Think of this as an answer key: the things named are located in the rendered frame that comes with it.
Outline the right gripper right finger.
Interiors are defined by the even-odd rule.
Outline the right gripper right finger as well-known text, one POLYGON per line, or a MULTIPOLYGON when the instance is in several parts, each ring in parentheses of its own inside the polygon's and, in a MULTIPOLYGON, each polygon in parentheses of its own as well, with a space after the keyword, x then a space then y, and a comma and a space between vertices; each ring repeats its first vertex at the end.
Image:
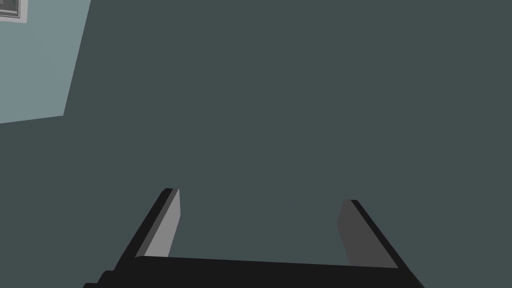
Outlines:
POLYGON ((345 199, 342 202, 337 230, 349 265, 394 269, 399 267, 378 238, 377 232, 365 219, 363 209, 356 200, 345 199))

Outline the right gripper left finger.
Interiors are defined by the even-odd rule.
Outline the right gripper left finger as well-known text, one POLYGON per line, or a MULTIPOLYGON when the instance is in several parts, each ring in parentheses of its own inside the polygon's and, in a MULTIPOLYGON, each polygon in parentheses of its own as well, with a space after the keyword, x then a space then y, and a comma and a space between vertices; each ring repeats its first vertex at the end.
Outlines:
POLYGON ((120 259, 167 258, 180 217, 180 190, 178 188, 164 189, 135 232, 120 259))

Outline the framed wall picture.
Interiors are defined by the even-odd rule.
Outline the framed wall picture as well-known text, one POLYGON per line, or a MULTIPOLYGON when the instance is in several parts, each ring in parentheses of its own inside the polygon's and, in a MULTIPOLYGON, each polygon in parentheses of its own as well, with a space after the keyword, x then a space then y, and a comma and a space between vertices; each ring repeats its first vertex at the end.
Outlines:
POLYGON ((0 0, 0 22, 27 23, 28 0, 0 0))

